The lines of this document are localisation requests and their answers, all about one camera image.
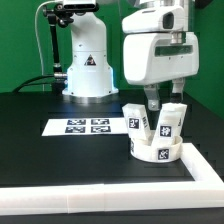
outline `black warning label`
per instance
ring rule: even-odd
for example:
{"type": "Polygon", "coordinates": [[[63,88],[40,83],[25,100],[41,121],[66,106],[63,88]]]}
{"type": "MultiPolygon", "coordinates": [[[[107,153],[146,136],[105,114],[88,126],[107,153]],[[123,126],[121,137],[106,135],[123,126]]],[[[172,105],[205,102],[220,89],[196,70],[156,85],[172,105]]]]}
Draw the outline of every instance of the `black warning label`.
{"type": "Polygon", "coordinates": [[[87,65],[96,66],[96,62],[94,61],[92,55],[90,55],[90,56],[88,57],[88,59],[86,60],[85,65],[86,65],[86,66],[87,66],[87,65]]]}

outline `white plastic casing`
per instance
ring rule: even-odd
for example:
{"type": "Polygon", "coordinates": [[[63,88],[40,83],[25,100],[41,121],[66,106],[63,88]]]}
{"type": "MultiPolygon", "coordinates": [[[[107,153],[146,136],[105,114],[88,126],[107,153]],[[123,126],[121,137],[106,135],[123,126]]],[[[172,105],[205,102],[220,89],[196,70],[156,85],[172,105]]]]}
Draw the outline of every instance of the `white plastic casing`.
{"type": "Polygon", "coordinates": [[[194,33],[186,33],[190,53],[156,56],[156,47],[170,45],[170,33],[128,35],[124,41],[124,74],[129,84],[149,85],[197,74],[199,68],[198,41],[194,33]]]}
{"type": "Polygon", "coordinates": [[[74,14],[71,24],[73,62],[68,68],[64,95],[104,97],[118,92],[113,70],[107,63],[106,26],[93,13],[74,14]],[[92,57],[93,64],[88,64],[92,57]]]}
{"type": "Polygon", "coordinates": [[[126,17],[122,21],[125,33],[142,33],[183,30],[185,22],[184,9],[180,6],[167,6],[160,8],[146,8],[126,17]],[[173,15],[173,26],[164,27],[166,15],[173,15]]]}
{"type": "Polygon", "coordinates": [[[63,5],[96,4],[96,0],[63,0],[63,5]]]}

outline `black cable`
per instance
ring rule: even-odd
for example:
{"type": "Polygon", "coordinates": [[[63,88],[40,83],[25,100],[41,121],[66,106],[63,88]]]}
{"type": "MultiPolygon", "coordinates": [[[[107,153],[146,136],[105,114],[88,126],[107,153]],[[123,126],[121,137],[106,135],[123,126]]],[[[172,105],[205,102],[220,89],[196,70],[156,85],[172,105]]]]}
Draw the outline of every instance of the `black cable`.
{"type": "Polygon", "coordinates": [[[22,89],[25,86],[31,85],[31,82],[37,81],[37,80],[41,80],[41,79],[48,79],[48,78],[53,78],[54,75],[44,75],[44,76],[37,76],[35,78],[29,79],[27,81],[25,81],[24,83],[22,83],[21,85],[19,85],[18,87],[16,87],[12,92],[13,93],[18,93],[20,89],[22,89]]]}
{"type": "Polygon", "coordinates": [[[20,89],[22,89],[23,87],[26,87],[26,86],[51,85],[51,84],[52,84],[52,82],[29,83],[29,84],[21,85],[20,89]]]}

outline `cable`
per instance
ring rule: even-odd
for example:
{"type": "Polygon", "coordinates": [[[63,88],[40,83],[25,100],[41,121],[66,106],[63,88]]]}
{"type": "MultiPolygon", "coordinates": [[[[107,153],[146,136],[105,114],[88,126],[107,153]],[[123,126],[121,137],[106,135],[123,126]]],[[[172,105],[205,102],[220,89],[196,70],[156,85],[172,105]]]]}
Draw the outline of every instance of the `cable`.
{"type": "Polygon", "coordinates": [[[41,63],[41,73],[42,75],[44,75],[44,61],[43,61],[43,53],[42,53],[42,49],[41,49],[41,44],[40,44],[40,37],[39,37],[39,33],[38,33],[38,14],[40,9],[47,4],[50,3],[56,3],[56,2],[62,2],[62,0],[52,0],[52,1],[47,1],[42,3],[36,11],[35,14],[35,34],[36,34],[36,39],[37,39],[37,46],[38,46],[38,51],[39,51],[39,55],[40,55],[40,63],[41,63]]]}
{"type": "Polygon", "coordinates": [[[13,93],[18,93],[20,89],[22,89],[24,86],[28,86],[28,85],[35,85],[35,83],[31,83],[37,80],[41,80],[41,79],[48,79],[48,78],[53,78],[54,75],[44,75],[44,76],[37,76],[35,78],[29,79],[27,81],[25,81],[24,83],[22,83],[21,85],[19,85],[18,87],[16,87],[12,92],[13,93]]]}

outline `marker cube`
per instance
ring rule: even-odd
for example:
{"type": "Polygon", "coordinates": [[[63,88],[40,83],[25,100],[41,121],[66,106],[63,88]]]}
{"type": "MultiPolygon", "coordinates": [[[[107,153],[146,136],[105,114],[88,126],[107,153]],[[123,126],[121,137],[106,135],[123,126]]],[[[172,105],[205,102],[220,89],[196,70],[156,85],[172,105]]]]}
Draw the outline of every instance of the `marker cube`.
{"type": "Polygon", "coordinates": [[[122,110],[129,137],[148,140],[151,131],[145,106],[140,104],[126,104],[122,110]]]}

